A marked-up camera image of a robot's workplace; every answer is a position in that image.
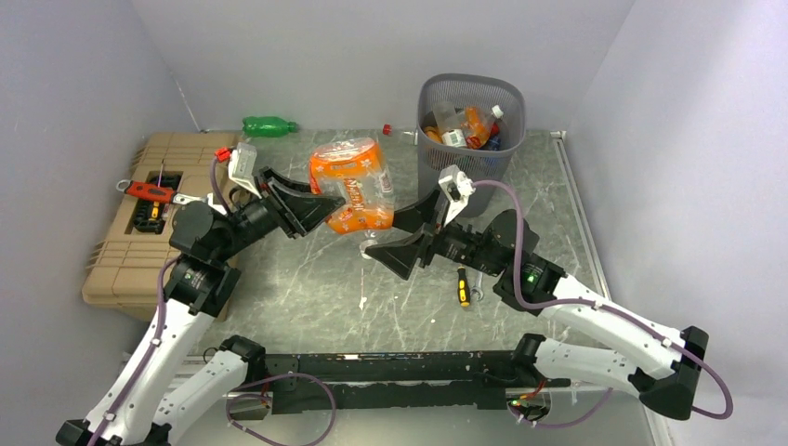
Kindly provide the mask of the orange bottle pack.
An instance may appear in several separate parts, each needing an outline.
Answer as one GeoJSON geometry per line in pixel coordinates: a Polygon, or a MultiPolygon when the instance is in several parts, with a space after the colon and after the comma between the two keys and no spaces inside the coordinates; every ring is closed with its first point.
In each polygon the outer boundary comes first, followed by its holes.
{"type": "Polygon", "coordinates": [[[386,158],[374,139],[352,138],[315,148],[309,160],[309,183],[314,193],[345,199],[326,220],[335,232],[392,227],[394,188],[386,158]]]}

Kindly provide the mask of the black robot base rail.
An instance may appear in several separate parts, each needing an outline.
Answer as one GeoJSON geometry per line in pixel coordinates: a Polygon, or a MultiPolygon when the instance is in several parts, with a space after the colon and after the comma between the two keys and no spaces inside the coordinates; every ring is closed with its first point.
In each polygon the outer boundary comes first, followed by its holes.
{"type": "Polygon", "coordinates": [[[276,414],[472,406],[499,410],[545,380],[509,350],[267,354],[252,362],[249,390],[267,386],[276,414]]]}

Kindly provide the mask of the large orange label bottle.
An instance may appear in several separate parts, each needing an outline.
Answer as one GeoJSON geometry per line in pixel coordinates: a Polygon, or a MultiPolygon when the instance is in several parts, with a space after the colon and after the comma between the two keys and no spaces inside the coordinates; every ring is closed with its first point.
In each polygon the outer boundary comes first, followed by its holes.
{"type": "Polygon", "coordinates": [[[493,126],[504,116],[499,105],[489,109],[481,107],[464,107],[461,116],[461,128],[465,135],[466,146],[471,150],[480,149],[492,135],[493,126]]]}

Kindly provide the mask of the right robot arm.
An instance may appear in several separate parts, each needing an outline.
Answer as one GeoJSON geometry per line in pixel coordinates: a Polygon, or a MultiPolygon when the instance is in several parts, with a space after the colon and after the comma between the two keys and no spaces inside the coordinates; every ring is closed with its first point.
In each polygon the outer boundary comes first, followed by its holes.
{"type": "Polygon", "coordinates": [[[440,222],[439,190],[394,214],[409,232],[396,242],[370,245],[364,253],[404,280],[436,256],[496,278],[495,294],[516,311],[559,321],[599,343],[577,347],[543,335],[524,335],[513,352],[512,373],[524,386],[540,379],[586,381],[628,393],[652,411],[685,421],[695,413],[695,393],[709,335],[650,321],[592,291],[563,268],[534,252],[539,237],[508,209],[483,231],[440,222]]]}

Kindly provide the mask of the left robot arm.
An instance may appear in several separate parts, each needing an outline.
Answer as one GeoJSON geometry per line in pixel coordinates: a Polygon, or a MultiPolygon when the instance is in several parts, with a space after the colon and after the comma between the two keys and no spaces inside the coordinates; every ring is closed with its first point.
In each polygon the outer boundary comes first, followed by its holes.
{"type": "Polygon", "coordinates": [[[234,335],[201,371],[169,388],[240,279],[230,259],[275,230],[304,237],[346,202],[314,194],[309,184],[270,168],[260,170],[252,185],[249,201],[234,210],[219,212],[196,201],[176,212],[169,244],[180,254],[158,273],[149,329],[101,401],[84,418],[61,426],[57,444],[173,445],[221,397],[265,382],[265,349],[234,335]]]}

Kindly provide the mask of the grey mesh waste bin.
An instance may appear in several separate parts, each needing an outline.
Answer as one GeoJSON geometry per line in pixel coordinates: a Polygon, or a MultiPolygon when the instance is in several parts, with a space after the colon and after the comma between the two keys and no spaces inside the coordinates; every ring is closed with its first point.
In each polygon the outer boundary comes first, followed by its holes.
{"type": "Polygon", "coordinates": [[[526,103],[514,85],[492,77],[442,73],[427,79],[421,87],[417,107],[418,196],[423,198],[438,185],[440,170],[455,164],[471,180],[504,179],[505,172],[526,138],[526,103]],[[451,102],[456,109],[498,105],[503,117],[498,122],[500,147],[496,151],[455,148],[429,138],[424,131],[434,125],[433,106],[451,102]]]}

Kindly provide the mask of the green plastic bottle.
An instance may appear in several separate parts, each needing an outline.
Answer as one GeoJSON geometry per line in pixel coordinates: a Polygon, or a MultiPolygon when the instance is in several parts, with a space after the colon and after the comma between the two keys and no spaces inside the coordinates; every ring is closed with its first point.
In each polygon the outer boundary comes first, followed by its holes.
{"type": "Polygon", "coordinates": [[[247,116],[242,131],[248,138],[281,138],[297,133],[299,125],[277,116],[247,116]]]}

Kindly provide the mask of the brown tea bottle green cap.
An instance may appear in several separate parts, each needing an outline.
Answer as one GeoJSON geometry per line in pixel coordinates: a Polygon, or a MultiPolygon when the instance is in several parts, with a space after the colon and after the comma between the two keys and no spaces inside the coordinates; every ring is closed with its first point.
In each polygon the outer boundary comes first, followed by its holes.
{"type": "Polygon", "coordinates": [[[466,135],[457,109],[451,103],[439,103],[432,108],[436,126],[444,145],[466,148],[466,135]]]}

